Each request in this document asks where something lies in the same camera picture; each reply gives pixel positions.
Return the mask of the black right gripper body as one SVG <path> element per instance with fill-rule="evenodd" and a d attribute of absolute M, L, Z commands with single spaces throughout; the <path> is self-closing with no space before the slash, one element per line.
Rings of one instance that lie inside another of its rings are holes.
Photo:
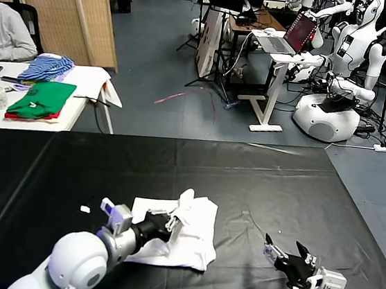
<path fill-rule="evenodd" d="M 311 284 L 308 283 L 308 278 L 315 273 L 315 266 L 306 263 L 302 257 L 288 255 L 285 257 L 277 257 L 275 259 L 275 268 L 282 271 L 287 276 L 287 287 L 292 289 L 309 289 Z"/>

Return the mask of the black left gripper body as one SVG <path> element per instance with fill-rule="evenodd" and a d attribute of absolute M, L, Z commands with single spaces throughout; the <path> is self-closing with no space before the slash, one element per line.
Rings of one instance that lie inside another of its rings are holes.
<path fill-rule="evenodd" d="M 166 227 L 170 217 L 166 213 L 147 212 L 143 221 L 132 225 L 136 247 L 143 247 L 148 241 L 160 239 L 168 242 L 171 232 Z"/>

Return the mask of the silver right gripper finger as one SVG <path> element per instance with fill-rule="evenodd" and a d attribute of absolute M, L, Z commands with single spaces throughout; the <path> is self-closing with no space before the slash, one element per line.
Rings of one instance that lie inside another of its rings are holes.
<path fill-rule="evenodd" d="M 309 268 L 315 268 L 317 257 L 311 254 L 308 248 L 299 241 L 296 242 L 296 245 L 299 252 L 299 256 L 295 257 L 295 262 Z"/>
<path fill-rule="evenodd" d="M 274 265 L 276 261 L 287 261 L 288 254 L 286 254 L 281 248 L 274 244 L 272 238 L 268 233 L 265 234 L 265 247 L 264 254 L 270 259 L 270 262 Z"/>

